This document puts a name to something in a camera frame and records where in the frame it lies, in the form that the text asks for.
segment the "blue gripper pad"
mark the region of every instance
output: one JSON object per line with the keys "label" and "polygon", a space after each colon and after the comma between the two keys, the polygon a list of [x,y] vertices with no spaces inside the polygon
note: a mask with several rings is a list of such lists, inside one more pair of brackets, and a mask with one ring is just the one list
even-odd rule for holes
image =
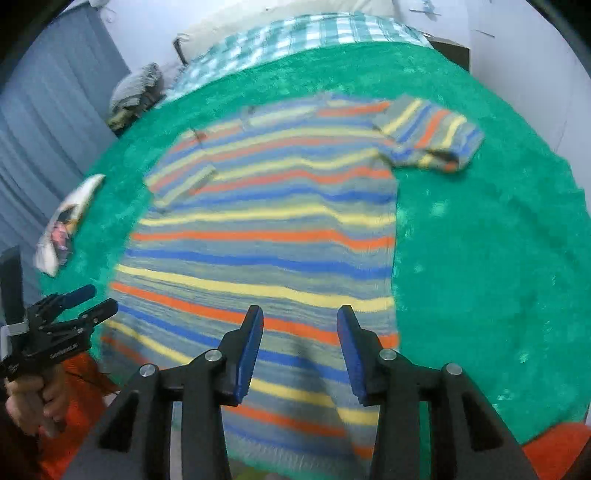
{"label": "blue gripper pad", "polygon": [[74,290],[68,294],[65,294],[61,298],[60,306],[63,309],[72,309],[81,303],[86,302],[86,300],[90,300],[96,295],[96,287],[94,285],[88,284],[84,285],[83,287]]}
{"label": "blue gripper pad", "polygon": [[340,348],[345,358],[353,395],[359,399],[359,403],[363,404],[367,400],[367,390],[361,353],[359,352],[359,339],[357,338],[361,327],[359,327],[359,322],[350,305],[343,305],[339,308],[336,316],[336,331],[339,335]]}
{"label": "blue gripper pad", "polygon": [[261,338],[263,331],[263,314],[262,309],[258,306],[251,305],[246,313],[241,330],[244,327],[250,328],[246,345],[242,351],[240,360],[238,361],[238,371],[236,379],[236,387],[234,389],[234,396],[238,403],[248,393],[248,388],[251,384],[252,371],[255,368],[256,356],[258,349],[261,346]]}

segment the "green blanket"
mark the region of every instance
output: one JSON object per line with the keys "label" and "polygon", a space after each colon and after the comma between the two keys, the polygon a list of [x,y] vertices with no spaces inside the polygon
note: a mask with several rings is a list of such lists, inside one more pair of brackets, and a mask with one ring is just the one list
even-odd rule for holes
{"label": "green blanket", "polygon": [[92,281],[104,294],[150,202],[142,178],[179,133],[247,105],[322,90],[390,99],[407,93],[484,130],[465,172],[395,172],[401,350],[430,367],[461,364],[520,442],[580,419],[591,400],[591,222],[583,193],[568,164],[509,105],[424,47],[305,51],[150,112],[89,172],[106,174],[105,184],[74,239],[73,258],[55,280],[43,278],[44,291]]}

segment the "pillow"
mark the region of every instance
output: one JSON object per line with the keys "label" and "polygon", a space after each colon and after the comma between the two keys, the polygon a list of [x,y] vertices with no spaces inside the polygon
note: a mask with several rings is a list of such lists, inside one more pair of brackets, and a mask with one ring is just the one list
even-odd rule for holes
{"label": "pillow", "polygon": [[154,96],[159,96],[163,86],[162,72],[157,63],[148,63],[139,71],[130,73],[113,90],[111,115],[114,115],[119,109],[138,106],[142,96],[154,87],[157,87],[157,91],[153,92]]}
{"label": "pillow", "polygon": [[238,32],[299,15],[361,12],[395,16],[392,0],[234,0],[177,36],[187,62],[204,55],[212,45]]}
{"label": "pillow", "polygon": [[104,178],[103,174],[88,177],[66,197],[49,220],[37,243],[33,259],[35,266],[43,273],[55,277],[60,266],[67,262],[72,253],[72,237],[82,214]]}

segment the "striped sweater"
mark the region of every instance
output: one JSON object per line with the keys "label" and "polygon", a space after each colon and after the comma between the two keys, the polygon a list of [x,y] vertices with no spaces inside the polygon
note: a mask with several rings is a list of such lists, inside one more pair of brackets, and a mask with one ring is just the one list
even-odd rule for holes
{"label": "striped sweater", "polygon": [[182,135],[147,175],[103,336],[109,371],[188,363],[260,305],[248,396],[223,411],[231,456],[282,473],[361,478],[379,409],[351,392],[336,312],[398,347],[392,167],[456,171],[482,133],[431,102],[321,94]]}

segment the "checkered blanket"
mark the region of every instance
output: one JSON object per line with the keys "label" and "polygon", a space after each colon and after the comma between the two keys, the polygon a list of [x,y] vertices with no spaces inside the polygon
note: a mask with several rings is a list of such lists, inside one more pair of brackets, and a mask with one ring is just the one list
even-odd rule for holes
{"label": "checkered blanket", "polygon": [[312,48],[374,41],[404,42],[431,48],[417,30],[362,13],[302,15],[227,37],[179,75],[162,104],[231,73]]}

